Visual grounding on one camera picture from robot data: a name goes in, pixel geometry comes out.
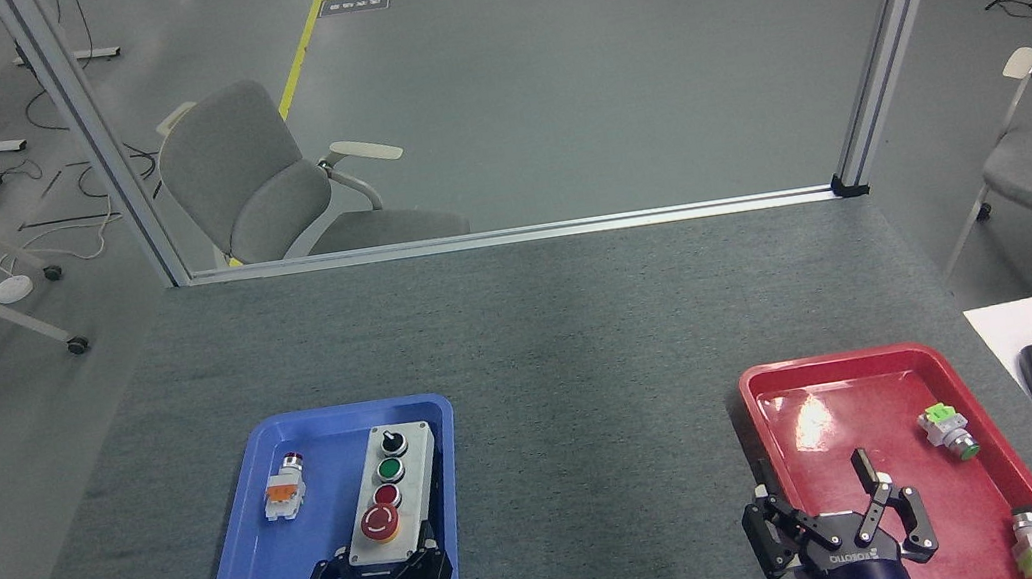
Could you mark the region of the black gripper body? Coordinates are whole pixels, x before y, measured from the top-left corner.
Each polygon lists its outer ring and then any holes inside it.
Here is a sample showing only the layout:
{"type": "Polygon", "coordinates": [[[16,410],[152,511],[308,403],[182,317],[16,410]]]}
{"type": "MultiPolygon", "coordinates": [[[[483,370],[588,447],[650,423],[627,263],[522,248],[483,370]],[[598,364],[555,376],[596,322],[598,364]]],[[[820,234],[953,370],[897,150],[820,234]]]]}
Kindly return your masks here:
{"type": "Polygon", "coordinates": [[[798,579],[911,579],[902,546],[891,533],[873,526],[868,539],[860,530],[864,513],[819,514],[823,539],[806,537],[797,559],[798,579]]]}

